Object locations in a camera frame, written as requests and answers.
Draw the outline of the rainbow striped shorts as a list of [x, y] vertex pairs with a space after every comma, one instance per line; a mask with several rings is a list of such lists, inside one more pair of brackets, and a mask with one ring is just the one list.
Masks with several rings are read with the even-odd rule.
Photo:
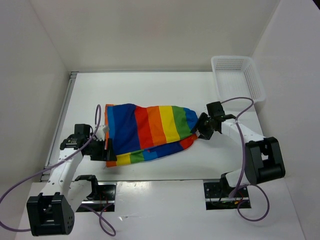
[[107, 104], [104, 118], [109, 127], [105, 146], [116, 158], [106, 161], [108, 168], [167, 157], [188, 149], [198, 138], [192, 130], [197, 114], [186, 107]]

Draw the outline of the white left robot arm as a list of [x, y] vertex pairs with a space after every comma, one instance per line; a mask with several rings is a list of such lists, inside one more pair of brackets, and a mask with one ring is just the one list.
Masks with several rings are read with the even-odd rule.
[[76, 124], [74, 133], [60, 144], [58, 166], [36, 196], [26, 203], [31, 234], [35, 237], [69, 235], [75, 224], [75, 212], [84, 199], [92, 201], [103, 195], [94, 174], [75, 176], [85, 156], [94, 161], [109, 158], [106, 150], [107, 125], [98, 125], [94, 132], [88, 124]]

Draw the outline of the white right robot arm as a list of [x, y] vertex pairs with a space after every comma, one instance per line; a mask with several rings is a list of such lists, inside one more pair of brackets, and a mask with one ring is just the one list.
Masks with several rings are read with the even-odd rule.
[[225, 114], [219, 101], [206, 105], [207, 113], [201, 113], [192, 132], [199, 138], [210, 140], [215, 132], [225, 135], [242, 147], [242, 166], [240, 169], [224, 173], [219, 191], [230, 197], [242, 186], [258, 185], [281, 179], [286, 169], [279, 141], [275, 137], [265, 137], [243, 125], [239, 118]]

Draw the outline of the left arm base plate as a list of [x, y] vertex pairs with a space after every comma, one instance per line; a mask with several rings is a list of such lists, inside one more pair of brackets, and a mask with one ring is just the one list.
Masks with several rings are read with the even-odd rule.
[[103, 210], [104, 212], [114, 212], [115, 211], [115, 199], [116, 199], [116, 189], [117, 184], [115, 182], [98, 182], [98, 194], [94, 197], [85, 198], [81, 203], [77, 212], [89, 212], [87, 206], [96, 212]]

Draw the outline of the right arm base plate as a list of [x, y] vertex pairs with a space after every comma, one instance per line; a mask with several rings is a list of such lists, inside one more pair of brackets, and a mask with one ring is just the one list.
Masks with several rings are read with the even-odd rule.
[[234, 197], [229, 194], [233, 188], [223, 188], [217, 180], [205, 180], [203, 182], [206, 210], [232, 210], [238, 206], [240, 209], [250, 209], [251, 203], [246, 188], [238, 190]]

